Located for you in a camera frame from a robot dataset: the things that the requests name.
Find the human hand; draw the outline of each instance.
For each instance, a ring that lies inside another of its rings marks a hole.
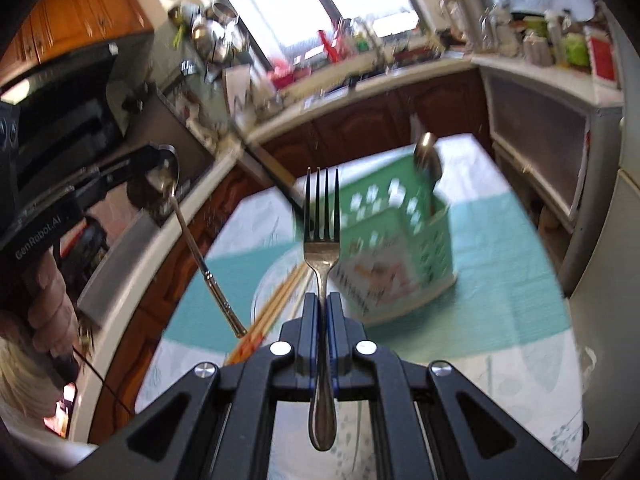
[[[49,351],[53,357],[69,354],[78,335],[78,320],[66,294],[65,280],[50,251],[38,264],[36,281],[41,291],[27,315],[29,324],[35,329],[33,347],[39,352]],[[15,319],[1,310],[0,336],[15,343],[20,339]]]

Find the tablecloth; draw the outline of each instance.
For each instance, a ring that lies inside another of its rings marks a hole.
[[[534,227],[471,135],[441,139],[436,192],[450,203],[458,282],[437,300],[367,330],[406,360],[451,361],[573,468],[582,436],[574,336],[552,266]],[[401,148],[339,168],[347,183],[409,153]],[[302,257],[290,208],[274,189],[244,199],[207,255],[242,322],[249,324],[290,263]],[[275,340],[276,324],[268,340]],[[235,344],[196,275],[172,317],[136,401],[142,410],[198,362],[222,364]],[[327,453],[306,434],[308,404],[280,403],[270,480],[375,478],[366,402],[338,405],[338,437]]]

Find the refrigerator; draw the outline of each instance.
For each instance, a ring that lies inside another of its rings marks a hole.
[[[585,371],[583,459],[619,455],[640,423],[640,57],[609,22],[625,91],[620,164],[598,243],[569,300]]]

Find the black cable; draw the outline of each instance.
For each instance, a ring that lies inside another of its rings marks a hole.
[[[92,364],[87,360],[87,358],[86,358],[86,357],[84,357],[84,356],[83,356],[83,355],[82,355],[78,350],[76,350],[76,348],[75,348],[75,347],[74,347],[74,352],[75,352],[75,353],[76,353],[76,355],[77,355],[77,356],[82,360],[82,362],[83,362],[84,364],[86,364],[86,365],[91,369],[91,371],[95,374],[95,376],[96,376],[96,377],[98,377],[98,379],[100,379],[100,382],[102,383],[102,386],[104,386],[104,387],[107,389],[107,391],[108,391],[108,392],[113,396],[113,398],[114,398],[114,399],[116,399],[116,402],[117,402],[120,406],[122,406],[122,407],[125,409],[125,411],[126,411],[127,413],[129,413],[129,415],[130,415],[130,416],[135,416],[135,413],[132,413],[132,412],[131,412],[131,410],[130,410],[127,406],[125,406],[124,402],[122,402],[122,401],[120,400],[120,397],[118,397],[118,396],[116,395],[116,392],[114,392],[114,391],[111,389],[111,387],[110,387],[110,386],[108,386],[108,385],[107,385],[107,383],[105,383],[105,382],[104,382],[104,379],[101,377],[101,375],[98,373],[98,371],[97,371],[97,370],[92,366]]]

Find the triangular cutout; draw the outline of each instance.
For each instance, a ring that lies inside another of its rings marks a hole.
[[[498,424],[469,394],[458,393],[456,399],[482,458],[489,459],[513,449],[516,445],[515,437]]]
[[[181,393],[127,439],[129,449],[160,462],[169,449],[191,397]]]

